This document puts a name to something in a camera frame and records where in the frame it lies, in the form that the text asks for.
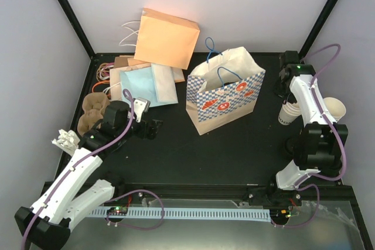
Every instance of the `checkered paper bag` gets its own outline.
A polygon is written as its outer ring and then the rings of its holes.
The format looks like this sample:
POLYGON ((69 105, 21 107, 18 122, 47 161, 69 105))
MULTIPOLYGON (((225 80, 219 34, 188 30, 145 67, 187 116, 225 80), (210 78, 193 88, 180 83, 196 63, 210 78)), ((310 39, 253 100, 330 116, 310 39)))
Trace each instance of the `checkered paper bag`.
POLYGON ((198 65, 187 78, 186 111, 199 135, 251 113, 264 74, 244 47, 198 65))

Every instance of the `stack of paper cups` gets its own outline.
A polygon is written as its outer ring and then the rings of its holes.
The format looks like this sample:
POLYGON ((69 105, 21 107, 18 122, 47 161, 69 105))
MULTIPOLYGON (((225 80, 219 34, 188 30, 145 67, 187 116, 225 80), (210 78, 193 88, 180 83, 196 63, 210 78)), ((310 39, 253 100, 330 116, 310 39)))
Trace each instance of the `stack of paper cups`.
POLYGON ((301 110, 299 109, 298 103, 291 104, 288 102, 282 105, 278 120, 283 125, 289 125, 300 115, 301 110))
POLYGON ((345 105, 338 99, 328 97, 323 99, 326 108, 328 109, 331 116, 337 121, 346 114, 345 105))

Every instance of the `metal frame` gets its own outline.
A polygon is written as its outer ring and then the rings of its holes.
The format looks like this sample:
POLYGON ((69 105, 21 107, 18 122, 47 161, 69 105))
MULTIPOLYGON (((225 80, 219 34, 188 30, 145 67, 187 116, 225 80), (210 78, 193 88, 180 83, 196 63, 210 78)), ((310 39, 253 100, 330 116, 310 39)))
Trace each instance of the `metal frame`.
MULTIPOLYGON (((326 22, 330 13, 334 9, 337 1, 338 0, 327 0, 327 2, 325 3, 325 6, 323 7, 308 37, 306 38, 306 41, 304 45, 302 46, 301 51, 299 52, 300 57, 304 57, 309 51, 309 49, 311 48, 311 46, 313 45, 316 37, 318 36, 319 32, 324 26, 324 23, 326 22)), ((96 54, 95 51, 93 50, 68 0, 58 0, 58 2, 63 8, 69 22, 71 23, 74 31, 77 33, 77 36, 79 37, 82 45, 84 46, 88 56, 91 59, 90 66, 88 68, 88 72, 84 80, 84 86, 80 94, 79 102, 77 104, 77 108, 74 112, 74 117, 70 126, 70 129, 76 129, 79 116, 82 115, 82 111, 83 111, 81 108, 83 98, 90 91, 91 78, 95 74, 95 70, 98 64, 100 63, 101 61, 100 58, 103 56, 103 54, 96 54)), ((56 177, 64 169, 69 159, 70 159, 70 156, 68 154, 66 153, 62 154, 59 167, 57 168, 56 177)), ((46 182, 43 187, 42 192, 46 191, 51 184, 52 182, 46 182)), ((360 212, 360 208, 358 206, 352 187, 342 186, 340 185, 341 182, 337 182, 337 184, 338 186, 319 187, 319 190, 321 193, 321 199, 333 200, 333 201, 334 200, 350 201, 365 248, 373 249, 369 234, 366 230, 366 226, 364 224, 363 217, 360 212)), ((90 183, 85 184, 80 190, 80 193, 84 192, 90 186, 91 186, 90 183)), ((249 194, 248 186, 221 186, 221 185, 208 186, 208 185, 178 185, 178 184, 176 185, 142 184, 140 186, 140 184, 127 183, 127 190, 135 190, 139 188, 151 190, 154 193, 160 195, 162 198, 179 198, 179 199, 192 198, 192 199, 239 200, 240 198, 244 198, 244 197, 248 198, 248 194, 249 194)), ((314 200, 316 198, 316 194, 314 190, 306 190, 303 193, 301 193, 301 196, 304 200, 314 200)))
POLYGON ((303 58, 307 55, 309 52, 311 46, 313 45, 315 39, 318 37, 319 32, 321 32, 322 27, 324 26, 324 23, 328 19, 330 13, 334 9, 336 3, 338 0, 327 0, 325 3, 321 13, 319 14, 315 24, 313 25, 308 37, 306 38, 306 41, 304 45, 301 48, 301 51, 299 51, 299 57, 303 58))
POLYGON ((71 8, 68 0, 58 0, 61 7, 63 8, 71 26, 73 27, 74 31, 76 32, 78 38, 81 40, 83 47, 85 48, 88 56, 90 59, 94 58, 96 53, 92 48, 90 42, 88 41, 87 36, 85 35, 80 22, 78 21, 76 14, 74 14, 73 9, 71 8))
MULTIPOLYGON (((329 17, 330 13, 334 9, 336 3, 338 0, 327 0, 325 3, 321 13, 319 14, 315 24, 313 25, 308 37, 306 38, 306 41, 304 45, 301 48, 301 51, 299 52, 299 56, 305 57, 306 54, 309 52, 311 46, 313 45, 316 37, 318 36, 319 32, 323 28, 323 25, 325 24, 327 18, 329 17)), ((81 40, 81 43, 83 47, 85 48, 88 56, 93 59, 96 55, 94 49, 92 48, 90 42, 88 41, 88 38, 86 34, 84 33, 80 22, 78 21, 76 14, 74 14, 73 9, 71 8, 68 0, 58 0, 61 7, 63 8, 69 22, 71 23, 74 31, 77 33, 77 36, 81 40)))

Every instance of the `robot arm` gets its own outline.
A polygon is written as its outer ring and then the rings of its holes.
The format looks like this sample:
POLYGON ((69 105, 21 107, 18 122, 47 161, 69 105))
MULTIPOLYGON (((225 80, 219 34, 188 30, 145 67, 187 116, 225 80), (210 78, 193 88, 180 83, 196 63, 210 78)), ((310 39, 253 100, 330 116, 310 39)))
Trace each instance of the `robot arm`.
POLYGON ((97 122, 100 129, 93 126, 82 136, 78 143, 79 148, 69 164, 61 172, 51 187, 34 202, 31 208, 21 207, 15 214, 15 220, 22 233, 31 220, 36 217, 32 225, 28 240, 43 250, 61 249, 68 240, 71 231, 96 207, 113 198, 119 184, 115 179, 101 179, 83 194, 75 198, 77 192, 86 182, 87 178, 95 171, 110 154, 118 149, 131 136, 154 139, 162 125, 162 121, 152 120, 146 122, 141 119, 147 112, 149 101, 142 98, 134 102, 135 120, 130 120, 129 106, 122 101, 113 101, 106 108, 103 120, 97 122), (115 144, 98 155, 86 156, 92 151, 103 147, 120 136, 129 122, 132 122, 129 131, 115 144))
POLYGON ((294 159, 285 169, 277 173, 276 183, 279 189, 295 190, 312 174, 318 174, 323 170, 337 173, 342 165, 337 140, 321 116, 311 88, 314 88, 327 119, 336 128, 344 144, 347 138, 347 127, 337 124, 327 110, 317 81, 315 80, 311 85, 311 80, 315 75, 313 67, 300 64, 297 52, 287 51, 280 59, 278 94, 286 101, 298 103, 304 120, 304 129, 293 148, 294 159))

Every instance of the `white wall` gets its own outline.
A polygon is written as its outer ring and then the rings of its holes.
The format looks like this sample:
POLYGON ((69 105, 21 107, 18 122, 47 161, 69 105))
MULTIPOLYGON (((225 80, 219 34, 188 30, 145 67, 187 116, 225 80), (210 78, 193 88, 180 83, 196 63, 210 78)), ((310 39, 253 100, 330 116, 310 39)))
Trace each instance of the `white wall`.
MULTIPOLYGON (((97 52, 133 52, 119 47, 129 34, 121 25, 139 20, 143 7, 196 21, 196 51, 211 36, 218 50, 245 46, 252 52, 299 50, 326 0, 69 0, 97 52)), ((135 43, 131 37, 129 43, 135 43)))
POLYGON ((21 235, 13 216, 52 180, 89 58, 57 0, 0 0, 0 249, 21 235))
MULTIPOLYGON (((344 183, 354 187, 370 236, 375 243, 375 0, 339 0, 314 46, 340 43, 337 61, 319 79, 325 97, 344 102, 347 114, 340 123, 349 128, 348 168, 344 183)), ((311 58, 316 69, 335 50, 311 58)))

